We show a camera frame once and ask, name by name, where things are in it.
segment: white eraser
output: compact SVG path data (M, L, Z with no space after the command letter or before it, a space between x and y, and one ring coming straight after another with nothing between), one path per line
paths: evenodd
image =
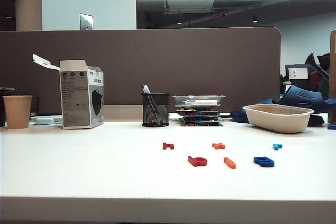
M53 124L54 119L53 118L36 118L34 122L36 125Z

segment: light switch plate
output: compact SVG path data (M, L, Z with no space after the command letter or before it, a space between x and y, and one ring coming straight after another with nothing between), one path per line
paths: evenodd
M79 20L80 20L81 30L93 30L93 16L92 15L80 13Z

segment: paper cup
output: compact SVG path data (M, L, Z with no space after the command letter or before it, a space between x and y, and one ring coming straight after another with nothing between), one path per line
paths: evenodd
M24 129L29 126L32 95L4 95L8 129Z

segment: white container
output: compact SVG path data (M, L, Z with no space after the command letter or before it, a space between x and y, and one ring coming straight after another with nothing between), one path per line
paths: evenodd
M220 106L224 95L173 95L175 106Z
M250 124L280 133L298 133L307 128L311 109L278 104L243 107Z

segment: product box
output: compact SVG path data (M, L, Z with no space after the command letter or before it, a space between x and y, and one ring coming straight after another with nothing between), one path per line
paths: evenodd
M63 129L92 128L104 122L104 81L98 67L84 60L63 60L60 67L37 55L35 63L59 70Z

